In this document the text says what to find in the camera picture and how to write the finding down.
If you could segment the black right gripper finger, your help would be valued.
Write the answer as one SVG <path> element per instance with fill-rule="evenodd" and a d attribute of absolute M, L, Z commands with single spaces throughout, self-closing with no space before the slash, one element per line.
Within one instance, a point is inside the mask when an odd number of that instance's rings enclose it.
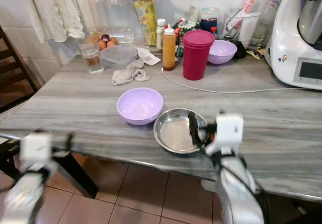
<path fill-rule="evenodd" d="M 187 117 L 189 120 L 189 134 L 192 144 L 195 146 L 205 146 L 206 142 L 200 137 L 200 129 L 203 128 L 204 123 L 203 117 L 195 112 L 190 112 Z"/>

